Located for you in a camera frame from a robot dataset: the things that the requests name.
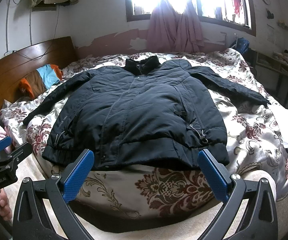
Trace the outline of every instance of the blue backpack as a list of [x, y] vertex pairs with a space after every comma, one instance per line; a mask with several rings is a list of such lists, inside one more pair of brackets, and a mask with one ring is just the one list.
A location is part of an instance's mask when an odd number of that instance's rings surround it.
[[249, 47], [249, 41], [246, 40], [245, 38], [238, 38], [237, 45], [236, 41], [234, 41], [230, 46], [230, 48], [237, 50], [242, 55], [248, 51], [248, 47]]

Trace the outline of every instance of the floral bed sheet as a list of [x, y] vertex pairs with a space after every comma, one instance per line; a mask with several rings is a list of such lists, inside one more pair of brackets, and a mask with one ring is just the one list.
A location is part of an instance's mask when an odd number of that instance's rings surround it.
[[[97, 58], [88, 56], [64, 68], [64, 79], [105, 65], [124, 67], [127, 58], [142, 60], [151, 55], [154, 54], [147, 52]], [[160, 63], [183, 58], [192, 66], [208, 66], [221, 77], [261, 93], [272, 104], [279, 104], [255, 80], [243, 57], [233, 49], [206, 55], [156, 55]], [[23, 126], [22, 121], [56, 87], [52, 86], [33, 101], [26, 98], [14, 104], [5, 101], [0, 111], [13, 144], [19, 146], [26, 141], [31, 143], [34, 154], [48, 176], [63, 169], [42, 159], [41, 155], [52, 126], [70, 95], [57, 102], [49, 114], [34, 117], [28, 127]], [[268, 172], [276, 182], [277, 200], [282, 200], [288, 194], [288, 153], [283, 147], [280, 130], [271, 110], [263, 105], [251, 105], [247, 101], [234, 106], [229, 98], [212, 90], [209, 92], [227, 129], [227, 151], [230, 158], [227, 169], [238, 174], [250, 170]], [[147, 219], [191, 212], [212, 199], [213, 194], [200, 171], [171, 171], [133, 165], [120, 171], [90, 171], [76, 198], [94, 209], [114, 216]]]

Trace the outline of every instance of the light blue fabric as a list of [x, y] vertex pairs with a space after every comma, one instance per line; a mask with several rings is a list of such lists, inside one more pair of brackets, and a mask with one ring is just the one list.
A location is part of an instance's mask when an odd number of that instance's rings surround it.
[[45, 65], [37, 69], [39, 72], [43, 83], [48, 90], [52, 85], [57, 84], [60, 82], [60, 79], [55, 74], [55, 71], [51, 68], [50, 65]]

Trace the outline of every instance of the jacket sleeve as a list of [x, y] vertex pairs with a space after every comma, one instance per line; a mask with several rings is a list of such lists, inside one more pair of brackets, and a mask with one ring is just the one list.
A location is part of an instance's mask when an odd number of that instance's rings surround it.
[[98, 73], [102, 72], [105, 67], [99, 69], [92, 69], [82, 72], [70, 78], [68, 81], [58, 86], [52, 93], [50, 93], [34, 111], [28, 114], [23, 120], [24, 125], [28, 125], [34, 116], [38, 114], [50, 112], [52, 106], [63, 98], [68, 92], [76, 90], [79, 86], [83, 85]]
[[247, 100], [256, 105], [264, 106], [271, 104], [260, 93], [220, 77], [210, 67], [192, 67], [187, 60], [180, 60], [179, 64], [184, 70], [190, 73], [192, 77], [199, 79], [207, 89], [221, 92], [232, 100], [237, 100], [239, 102]]

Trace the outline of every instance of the black jacket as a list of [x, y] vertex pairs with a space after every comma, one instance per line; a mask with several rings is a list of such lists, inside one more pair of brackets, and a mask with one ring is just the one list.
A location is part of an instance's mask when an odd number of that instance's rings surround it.
[[48, 161], [66, 166], [88, 148], [95, 154], [92, 170], [132, 164], [194, 170], [198, 152], [208, 148], [227, 165], [226, 128], [205, 86], [267, 105], [259, 93], [209, 67], [192, 67], [184, 59], [160, 65], [152, 56], [140, 62], [127, 59], [124, 68], [104, 66], [75, 75], [23, 123], [49, 112], [73, 91], [49, 135], [42, 155]]

